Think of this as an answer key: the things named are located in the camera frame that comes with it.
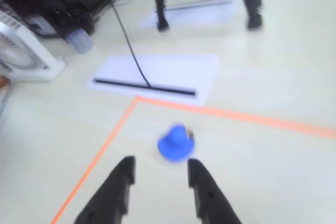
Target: white mat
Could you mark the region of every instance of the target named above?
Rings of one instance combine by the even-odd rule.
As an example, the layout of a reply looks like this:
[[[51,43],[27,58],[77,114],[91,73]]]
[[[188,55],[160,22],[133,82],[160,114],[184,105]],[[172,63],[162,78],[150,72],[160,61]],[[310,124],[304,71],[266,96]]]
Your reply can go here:
[[[184,5],[167,7],[165,17],[170,26],[185,24],[204,24],[215,22],[227,22],[232,20],[236,14],[236,4],[232,0],[217,0]],[[155,27],[157,23],[157,13],[153,11],[141,23],[141,27]]]
[[[89,83],[89,88],[186,104],[204,105],[217,72],[216,55],[137,55],[151,85],[196,90],[196,97],[139,88]],[[145,85],[131,55],[111,56],[93,78]]]

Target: black bar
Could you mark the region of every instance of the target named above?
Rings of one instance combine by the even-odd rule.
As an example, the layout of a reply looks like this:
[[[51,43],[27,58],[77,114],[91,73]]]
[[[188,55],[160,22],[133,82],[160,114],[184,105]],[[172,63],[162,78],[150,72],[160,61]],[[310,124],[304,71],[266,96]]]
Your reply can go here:
[[[153,90],[153,91],[163,91],[167,93],[175,93],[175,94],[183,94],[183,95],[190,95],[195,97],[196,91],[195,90],[181,90],[181,89],[175,89],[175,88],[164,88],[164,87],[158,87],[158,86],[147,86],[143,84],[137,84],[137,83],[131,83],[131,82],[122,82],[122,81],[113,81],[113,80],[106,80],[106,79],[97,79],[94,78],[93,82],[100,83],[100,84],[107,84],[107,85],[117,85],[122,87],[131,87],[131,88],[138,88],[138,89],[147,89],[147,90]]]

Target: stand base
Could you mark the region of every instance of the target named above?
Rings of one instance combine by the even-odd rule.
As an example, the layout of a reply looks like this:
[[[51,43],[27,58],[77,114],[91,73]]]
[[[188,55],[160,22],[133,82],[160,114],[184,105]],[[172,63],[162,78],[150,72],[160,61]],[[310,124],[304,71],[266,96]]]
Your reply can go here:
[[[153,91],[161,91],[161,92],[167,92],[167,93],[175,93],[175,94],[182,94],[182,95],[188,95],[195,97],[197,95],[195,90],[182,90],[177,88],[169,88],[169,87],[158,87],[158,86],[147,86],[132,82],[122,82],[122,81],[113,81],[113,80],[106,80],[106,79],[93,79],[93,82],[100,83],[100,84],[106,84],[106,85],[116,85],[116,86],[122,86],[122,87],[130,87],[130,88],[137,88],[137,89],[147,89],[147,90],[153,90]]]
[[[164,20],[159,21],[157,23],[157,28],[158,28],[159,32],[161,32],[161,33],[169,30],[169,24],[168,24],[167,20],[164,19]]]

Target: metal stand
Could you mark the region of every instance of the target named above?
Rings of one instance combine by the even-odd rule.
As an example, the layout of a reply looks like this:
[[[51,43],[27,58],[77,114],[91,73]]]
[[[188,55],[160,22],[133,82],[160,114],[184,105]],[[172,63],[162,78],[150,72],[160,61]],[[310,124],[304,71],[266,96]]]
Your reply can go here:
[[[165,8],[164,1],[165,0],[155,0],[156,12],[158,14],[157,28],[159,32],[166,31],[167,29],[169,29],[168,22],[164,16],[164,8]]]

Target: clear plastic cup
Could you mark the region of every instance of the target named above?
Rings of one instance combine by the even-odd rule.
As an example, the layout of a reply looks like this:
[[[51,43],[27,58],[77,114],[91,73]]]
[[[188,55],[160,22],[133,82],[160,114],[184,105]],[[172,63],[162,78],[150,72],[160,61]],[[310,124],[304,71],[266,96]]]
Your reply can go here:
[[[90,36],[84,29],[77,29],[71,32],[66,40],[77,50],[79,54],[85,54],[93,48]]]

